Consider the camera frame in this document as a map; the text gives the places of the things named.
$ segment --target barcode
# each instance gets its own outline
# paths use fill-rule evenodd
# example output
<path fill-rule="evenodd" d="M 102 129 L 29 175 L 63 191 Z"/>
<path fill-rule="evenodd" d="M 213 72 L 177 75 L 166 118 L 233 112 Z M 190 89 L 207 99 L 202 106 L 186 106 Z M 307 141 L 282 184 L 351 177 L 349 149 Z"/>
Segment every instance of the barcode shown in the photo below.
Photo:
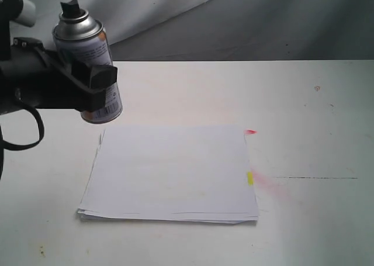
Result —
<path fill-rule="evenodd" d="M 97 118 L 102 118 L 109 114 L 115 113 L 118 110 L 118 107 L 118 101 L 115 101 L 113 104 L 96 111 Z"/>

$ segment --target stack of paper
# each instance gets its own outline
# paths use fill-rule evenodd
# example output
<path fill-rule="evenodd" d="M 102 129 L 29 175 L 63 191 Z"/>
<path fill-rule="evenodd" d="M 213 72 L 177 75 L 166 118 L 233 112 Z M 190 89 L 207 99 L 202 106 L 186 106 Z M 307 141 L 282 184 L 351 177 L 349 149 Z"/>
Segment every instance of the stack of paper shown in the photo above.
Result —
<path fill-rule="evenodd" d="M 121 126 L 103 134 L 82 219 L 238 223 L 258 219 L 236 126 Z"/>

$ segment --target black spray nozzle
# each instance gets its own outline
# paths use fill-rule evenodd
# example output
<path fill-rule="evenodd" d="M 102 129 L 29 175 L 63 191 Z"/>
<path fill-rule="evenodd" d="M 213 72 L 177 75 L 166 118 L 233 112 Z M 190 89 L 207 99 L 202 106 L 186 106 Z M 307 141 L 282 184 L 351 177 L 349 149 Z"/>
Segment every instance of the black spray nozzle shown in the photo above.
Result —
<path fill-rule="evenodd" d="M 70 2 L 61 2 L 63 9 L 63 16 L 67 19 L 75 19 L 84 15 L 85 11 L 79 7 L 78 0 L 72 0 Z"/>

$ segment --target silver can top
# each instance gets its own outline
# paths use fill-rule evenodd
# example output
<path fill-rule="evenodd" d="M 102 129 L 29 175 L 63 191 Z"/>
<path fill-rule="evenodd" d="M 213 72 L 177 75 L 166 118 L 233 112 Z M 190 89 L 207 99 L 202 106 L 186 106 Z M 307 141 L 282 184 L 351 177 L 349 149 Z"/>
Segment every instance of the silver can top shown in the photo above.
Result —
<path fill-rule="evenodd" d="M 60 21 L 53 29 L 53 35 L 60 40 L 83 40 L 94 37 L 103 25 L 92 18 L 88 11 L 81 9 L 77 0 L 61 3 L 63 12 Z"/>

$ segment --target yellow paint mark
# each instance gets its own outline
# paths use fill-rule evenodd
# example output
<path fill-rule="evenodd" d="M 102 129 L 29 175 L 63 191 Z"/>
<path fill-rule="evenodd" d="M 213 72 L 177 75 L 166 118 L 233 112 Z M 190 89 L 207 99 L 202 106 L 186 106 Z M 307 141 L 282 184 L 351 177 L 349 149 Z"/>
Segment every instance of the yellow paint mark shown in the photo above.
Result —
<path fill-rule="evenodd" d="M 253 185 L 253 174 L 252 172 L 247 172 L 247 178 L 248 178 L 248 185 L 252 186 Z"/>

